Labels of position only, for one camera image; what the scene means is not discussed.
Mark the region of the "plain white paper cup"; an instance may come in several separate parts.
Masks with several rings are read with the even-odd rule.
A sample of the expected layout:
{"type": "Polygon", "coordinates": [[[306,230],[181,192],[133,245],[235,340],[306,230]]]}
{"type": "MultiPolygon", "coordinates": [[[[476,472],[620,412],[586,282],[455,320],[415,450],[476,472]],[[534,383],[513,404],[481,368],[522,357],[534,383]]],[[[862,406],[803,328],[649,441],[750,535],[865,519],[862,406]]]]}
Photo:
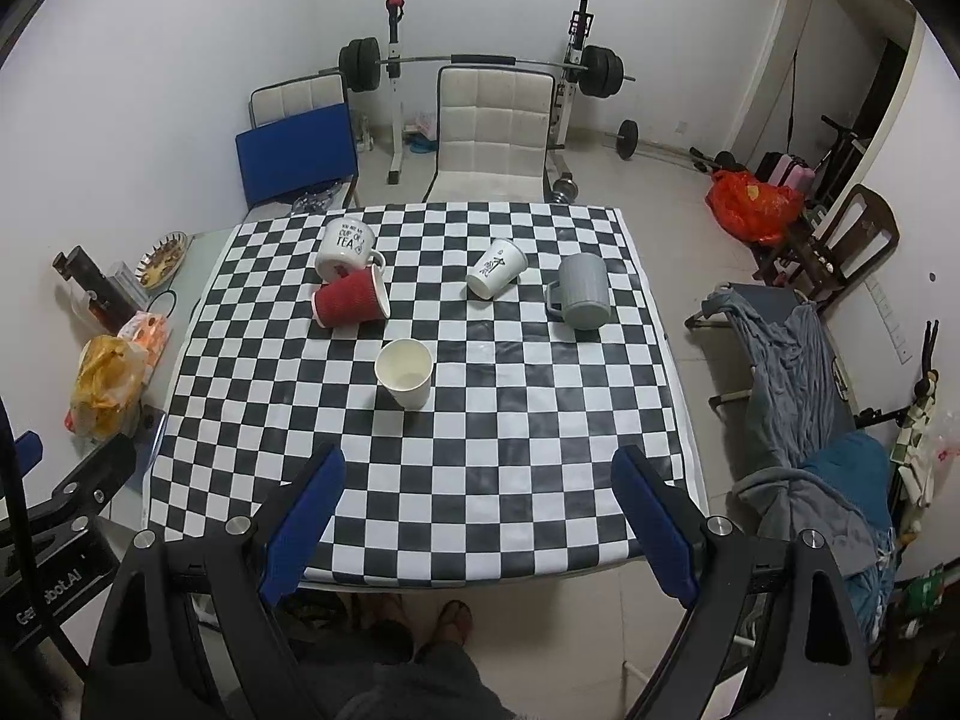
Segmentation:
{"type": "Polygon", "coordinates": [[[374,361],[377,383],[404,410],[427,405],[433,371],[431,351],[416,340],[389,341],[374,361]]]}

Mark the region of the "red ribbed paper cup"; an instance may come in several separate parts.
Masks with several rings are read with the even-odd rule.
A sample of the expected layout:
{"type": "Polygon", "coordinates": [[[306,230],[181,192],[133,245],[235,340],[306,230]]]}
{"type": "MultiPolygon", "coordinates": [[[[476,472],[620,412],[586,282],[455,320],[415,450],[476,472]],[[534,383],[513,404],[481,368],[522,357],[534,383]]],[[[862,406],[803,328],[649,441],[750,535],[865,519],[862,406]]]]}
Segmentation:
{"type": "Polygon", "coordinates": [[[391,316],[391,305],[381,266],[368,266],[324,284],[313,294],[311,307],[320,328],[384,322],[391,316]]]}

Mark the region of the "white paper cup with print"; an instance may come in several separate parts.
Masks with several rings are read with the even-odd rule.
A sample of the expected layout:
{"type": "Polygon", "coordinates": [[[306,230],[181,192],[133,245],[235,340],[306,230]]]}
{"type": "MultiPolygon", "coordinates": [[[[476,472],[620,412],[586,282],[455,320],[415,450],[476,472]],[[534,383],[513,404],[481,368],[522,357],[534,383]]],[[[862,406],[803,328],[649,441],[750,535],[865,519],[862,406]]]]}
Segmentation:
{"type": "Polygon", "coordinates": [[[477,298],[489,301],[508,288],[528,266],[527,255],[514,242],[494,239],[467,271],[467,288],[477,298]]]}

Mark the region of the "yellow snack bag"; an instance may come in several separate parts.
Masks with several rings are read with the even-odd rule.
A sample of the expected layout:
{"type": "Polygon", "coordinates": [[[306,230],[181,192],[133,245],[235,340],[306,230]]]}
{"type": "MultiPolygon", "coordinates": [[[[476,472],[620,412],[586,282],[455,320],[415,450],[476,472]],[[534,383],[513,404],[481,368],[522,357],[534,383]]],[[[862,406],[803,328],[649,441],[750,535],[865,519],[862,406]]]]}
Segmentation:
{"type": "Polygon", "coordinates": [[[125,338],[99,335],[83,348],[70,394],[67,429],[104,440],[118,433],[128,408],[140,398],[148,355],[125,338]]]}

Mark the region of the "orange white snack bag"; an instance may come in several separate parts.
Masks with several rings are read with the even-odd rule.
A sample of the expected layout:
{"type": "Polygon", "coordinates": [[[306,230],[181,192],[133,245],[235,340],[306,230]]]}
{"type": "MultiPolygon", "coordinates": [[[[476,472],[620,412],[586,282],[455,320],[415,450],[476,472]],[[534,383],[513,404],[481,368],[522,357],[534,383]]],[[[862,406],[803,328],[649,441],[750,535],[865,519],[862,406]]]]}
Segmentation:
{"type": "Polygon", "coordinates": [[[146,355],[146,364],[155,369],[169,340],[167,317],[153,312],[137,312],[119,330],[117,337],[138,346],[146,355]]]}

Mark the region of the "dark bottle box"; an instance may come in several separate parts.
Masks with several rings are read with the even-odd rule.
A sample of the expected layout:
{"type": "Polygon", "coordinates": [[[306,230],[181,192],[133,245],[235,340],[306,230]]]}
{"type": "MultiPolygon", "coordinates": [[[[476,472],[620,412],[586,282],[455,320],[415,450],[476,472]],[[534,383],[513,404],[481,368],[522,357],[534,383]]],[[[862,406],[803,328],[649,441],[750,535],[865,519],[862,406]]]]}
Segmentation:
{"type": "Polygon", "coordinates": [[[135,305],[107,279],[81,245],[75,245],[68,254],[55,255],[52,268],[62,280],[73,281],[80,288],[80,305],[107,333],[117,335],[135,316],[135,305]]]}

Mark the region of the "decorated plate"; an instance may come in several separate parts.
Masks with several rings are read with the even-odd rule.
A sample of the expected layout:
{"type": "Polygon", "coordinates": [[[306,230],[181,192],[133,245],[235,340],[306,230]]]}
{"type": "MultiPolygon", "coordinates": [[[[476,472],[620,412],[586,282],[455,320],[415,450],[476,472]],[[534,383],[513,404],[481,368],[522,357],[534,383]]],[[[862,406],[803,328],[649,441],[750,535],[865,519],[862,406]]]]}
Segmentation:
{"type": "Polygon", "coordinates": [[[178,273],[189,250],[190,238],[182,231],[169,232],[159,238],[142,255],[133,275],[147,293],[156,293],[178,273]]]}

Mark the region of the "black white checkered tablecloth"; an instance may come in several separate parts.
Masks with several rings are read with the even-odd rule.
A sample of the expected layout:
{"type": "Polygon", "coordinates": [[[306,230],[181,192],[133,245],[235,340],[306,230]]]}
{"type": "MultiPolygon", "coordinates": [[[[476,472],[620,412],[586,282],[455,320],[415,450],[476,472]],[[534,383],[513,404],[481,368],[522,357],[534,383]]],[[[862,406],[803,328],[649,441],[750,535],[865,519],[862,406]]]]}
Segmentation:
{"type": "Polygon", "coordinates": [[[143,518],[167,538],[253,514],[335,440],[345,488],[314,582],[444,587],[610,566],[640,548],[612,493],[615,452],[706,496],[679,372],[640,252],[615,208],[409,203],[359,215],[386,259],[391,316],[320,328],[320,216],[229,232],[190,301],[143,518]],[[529,266],[496,298],[467,288],[494,239],[529,266]],[[612,320],[576,332],[545,310],[565,257],[605,263],[612,320]],[[433,355],[430,396],[404,410],[377,383],[389,341],[433,355]]]}

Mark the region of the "white mug with black text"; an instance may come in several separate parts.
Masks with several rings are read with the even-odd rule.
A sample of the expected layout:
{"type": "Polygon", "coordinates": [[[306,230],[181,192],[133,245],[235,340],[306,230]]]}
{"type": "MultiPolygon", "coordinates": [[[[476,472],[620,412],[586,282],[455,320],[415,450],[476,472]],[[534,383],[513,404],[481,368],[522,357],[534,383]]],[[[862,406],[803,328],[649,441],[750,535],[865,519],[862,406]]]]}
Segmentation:
{"type": "Polygon", "coordinates": [[[335,218],[324,227],[314,268],[323,283],[333,283],[368,266],[384,266],[386,259],[374,247],[374,232],[356,218],[335,218]]]}

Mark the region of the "grey ribbed mug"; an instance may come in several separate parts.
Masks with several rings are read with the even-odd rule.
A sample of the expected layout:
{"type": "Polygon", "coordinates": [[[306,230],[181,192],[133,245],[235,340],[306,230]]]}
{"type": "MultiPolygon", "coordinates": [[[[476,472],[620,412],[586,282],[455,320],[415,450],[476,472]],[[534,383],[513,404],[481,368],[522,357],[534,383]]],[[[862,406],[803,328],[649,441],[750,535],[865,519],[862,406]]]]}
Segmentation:
{"type": "Polygon", "coordinates": [[[565,257],[558,278],[545,286],[544,298],[547,316],[576,332],[594,332],[612,320],[607,268],[599,255],[565,257]]]}

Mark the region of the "blue backed chair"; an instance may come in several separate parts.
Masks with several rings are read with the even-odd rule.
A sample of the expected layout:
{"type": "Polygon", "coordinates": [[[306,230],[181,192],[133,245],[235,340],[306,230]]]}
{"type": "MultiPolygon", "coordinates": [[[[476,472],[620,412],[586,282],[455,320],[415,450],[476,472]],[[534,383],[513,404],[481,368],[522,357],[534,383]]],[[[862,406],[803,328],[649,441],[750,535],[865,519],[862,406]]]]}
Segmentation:
{"type": "Polygon", "coordinates": [[[355,203],[358,151],[342,71],[261,86],[247,109],[251,126],[235,145],[249,210],[288,203],[322,213],[355,203]]]}

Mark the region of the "red plastic bag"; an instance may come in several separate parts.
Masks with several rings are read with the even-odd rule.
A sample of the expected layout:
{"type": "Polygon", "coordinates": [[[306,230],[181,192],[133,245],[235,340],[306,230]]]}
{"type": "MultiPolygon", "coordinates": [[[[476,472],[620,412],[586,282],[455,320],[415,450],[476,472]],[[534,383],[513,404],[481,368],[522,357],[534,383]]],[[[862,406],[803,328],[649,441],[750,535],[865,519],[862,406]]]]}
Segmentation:
{"type": "Polygon", "coordinates": [[[706,204],[732,238],[775,247],[800,215],[804,195],[791,187],[765,184],[748,171],[716,171],[706,204]]]}

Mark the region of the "white padded chair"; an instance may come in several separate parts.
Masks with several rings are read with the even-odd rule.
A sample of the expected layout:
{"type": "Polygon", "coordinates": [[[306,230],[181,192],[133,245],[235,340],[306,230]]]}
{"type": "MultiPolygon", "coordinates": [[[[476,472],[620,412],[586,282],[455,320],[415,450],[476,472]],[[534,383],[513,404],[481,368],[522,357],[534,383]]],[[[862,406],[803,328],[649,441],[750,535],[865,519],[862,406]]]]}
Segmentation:
{"type": "Polygon", "coordinates": [[[491,65],[438,71],[438,149],[428,202],[540,203],[555,78],[491,65]]]}

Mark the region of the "barbell with black weights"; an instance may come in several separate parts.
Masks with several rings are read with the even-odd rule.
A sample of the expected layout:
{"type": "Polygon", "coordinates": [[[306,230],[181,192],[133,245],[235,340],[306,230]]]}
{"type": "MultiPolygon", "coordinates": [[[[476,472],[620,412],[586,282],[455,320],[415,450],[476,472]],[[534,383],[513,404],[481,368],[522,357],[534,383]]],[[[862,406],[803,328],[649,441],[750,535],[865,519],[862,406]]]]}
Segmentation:
{"type": "Polygon", "coordinates": [[[576,88],[589,98],[605,99],[619,93],[623,83],[635,83],[628,75],[622,57],[608,47],[586,46],[578,62],[549,62],[519,59],[500,54],[389,55],[382,57],[375,37],[352,39],[338,53],[335,70],[355,93],[376,91],[384,70],[397,70],[407,64],[491,65],[492,67],[542,67],[563,70],[576,88]]]}

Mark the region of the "white barbell rack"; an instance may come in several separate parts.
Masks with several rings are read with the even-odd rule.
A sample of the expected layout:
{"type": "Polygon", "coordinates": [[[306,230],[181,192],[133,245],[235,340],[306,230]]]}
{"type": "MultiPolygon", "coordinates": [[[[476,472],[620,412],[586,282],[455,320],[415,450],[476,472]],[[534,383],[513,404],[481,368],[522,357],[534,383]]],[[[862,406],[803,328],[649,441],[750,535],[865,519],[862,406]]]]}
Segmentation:
{"type": "Polygon", "coordinates": [[[439,60],[438,149],[428,202],[573,199],[563,149],[592,20],[589,2],[581,0],[558,65],[490,54],[439,60]]]}

